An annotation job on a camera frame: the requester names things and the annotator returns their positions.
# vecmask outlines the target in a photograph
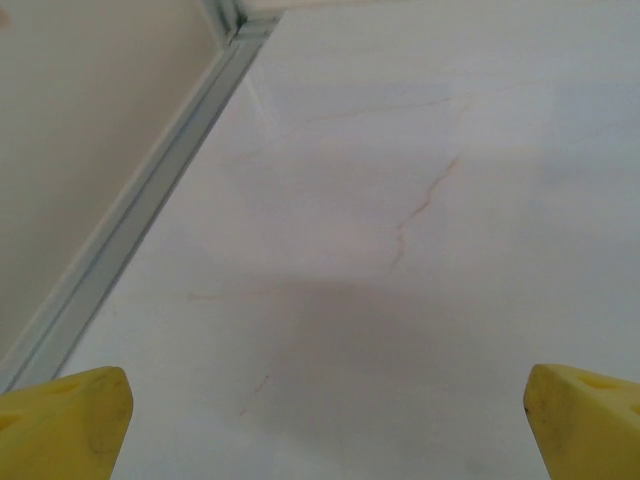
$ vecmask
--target white marble floor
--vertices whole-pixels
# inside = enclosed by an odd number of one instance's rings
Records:
[[[114,478],[544,479],[530,367],[640,380],[640,3],[289,12],[65,373]]]

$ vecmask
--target beige wall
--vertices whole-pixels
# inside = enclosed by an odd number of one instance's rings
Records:
[[[0,363],[218,55],[191,0],[2,0]]]

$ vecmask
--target yellow plastic part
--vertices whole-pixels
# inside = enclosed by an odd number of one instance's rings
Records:
[[[113,367],[0,396],[0,479],[108,479],[132,410]]]
[[[640,479],[640,385],[536,365],[524,406],[552,480]]]

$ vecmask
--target white floor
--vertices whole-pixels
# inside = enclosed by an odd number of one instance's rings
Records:
[[[65,369],[115,479],[544,479],[536,362],[640,379],[640,3],[287,13]]]

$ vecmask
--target marble tile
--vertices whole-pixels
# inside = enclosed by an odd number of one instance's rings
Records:
[[[531,366],[640,380],[639,19],[287,13],[65,368],[114,478],[546,478]]]

